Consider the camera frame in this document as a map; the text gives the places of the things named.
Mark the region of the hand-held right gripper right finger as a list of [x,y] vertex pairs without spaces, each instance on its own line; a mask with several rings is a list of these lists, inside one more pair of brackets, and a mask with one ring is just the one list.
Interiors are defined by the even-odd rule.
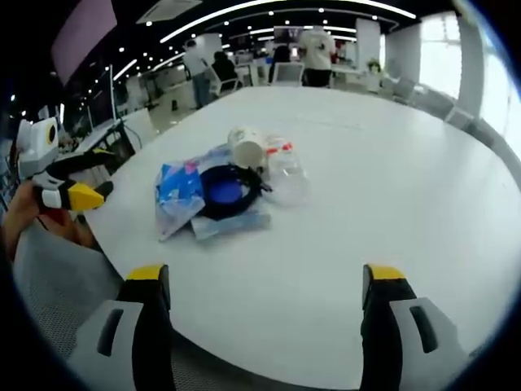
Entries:
[[361,390],[443,390],[469,356],[451,319],[396,268],[363,268]]

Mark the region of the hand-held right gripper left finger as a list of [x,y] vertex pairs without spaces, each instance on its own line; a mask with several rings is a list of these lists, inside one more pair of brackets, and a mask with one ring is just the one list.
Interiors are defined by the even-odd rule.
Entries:
[[172,390],[169,268],[132,270],[78,328],[68,366],[89,390]]

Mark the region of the person's left hand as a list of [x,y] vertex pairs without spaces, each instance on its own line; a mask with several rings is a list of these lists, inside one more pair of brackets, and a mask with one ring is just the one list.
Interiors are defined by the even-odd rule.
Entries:
[[33,182],[25,181],[17,188],[2,223],[2,238],[10,259],[15,257],[21,233],[34,221],[53,235],[85,248],[95,247],[94,236],[86,224],[74,221],[67,210],[42,211],[36,200]]

